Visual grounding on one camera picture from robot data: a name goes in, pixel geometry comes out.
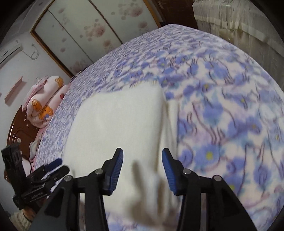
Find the person's left hand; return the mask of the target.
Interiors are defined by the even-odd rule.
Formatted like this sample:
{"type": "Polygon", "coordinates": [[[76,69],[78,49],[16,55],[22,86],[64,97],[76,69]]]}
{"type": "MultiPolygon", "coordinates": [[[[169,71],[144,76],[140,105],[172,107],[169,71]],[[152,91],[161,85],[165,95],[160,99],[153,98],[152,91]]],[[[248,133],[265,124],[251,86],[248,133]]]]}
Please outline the person's left hand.
{"type": "Polygon", "coordinates": [[[36,201],[32,207],[26,206],[25,208],[23,208],[23,214],[25,218],[29,220],[30,222],[32,222],[35,219],[39,210],[42,208],[42,206],[46,202],[46,200],[47,200],[46,198],[42,198],[41,200],[36,201]]]}

